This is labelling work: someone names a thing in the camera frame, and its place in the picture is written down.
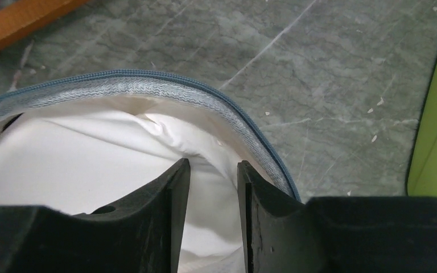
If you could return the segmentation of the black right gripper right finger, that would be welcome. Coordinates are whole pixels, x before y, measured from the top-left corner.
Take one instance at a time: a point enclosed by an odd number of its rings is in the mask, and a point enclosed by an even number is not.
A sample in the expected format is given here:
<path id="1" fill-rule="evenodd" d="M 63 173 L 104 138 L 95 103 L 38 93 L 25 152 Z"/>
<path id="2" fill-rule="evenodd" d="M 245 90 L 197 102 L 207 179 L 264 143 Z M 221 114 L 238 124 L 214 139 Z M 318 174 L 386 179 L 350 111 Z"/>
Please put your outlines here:
<path id="1" fill-rule="evenodd" d="M 302 204 L 238 164 L 247 272 L 437 272 L 437 198 L 315 197 Z"/>

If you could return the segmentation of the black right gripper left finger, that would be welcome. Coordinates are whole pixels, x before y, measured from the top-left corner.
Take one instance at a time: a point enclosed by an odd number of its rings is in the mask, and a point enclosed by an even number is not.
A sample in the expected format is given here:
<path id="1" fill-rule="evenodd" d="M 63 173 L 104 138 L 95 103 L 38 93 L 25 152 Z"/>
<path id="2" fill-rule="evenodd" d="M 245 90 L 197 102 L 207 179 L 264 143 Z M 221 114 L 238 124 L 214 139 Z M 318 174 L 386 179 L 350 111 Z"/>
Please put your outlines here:
<path id="1" fill-rule="evenodd" d="M 90 214 L 0 206 L 0 272 L 177 272 L 190 174 L 180 159 Z"/>

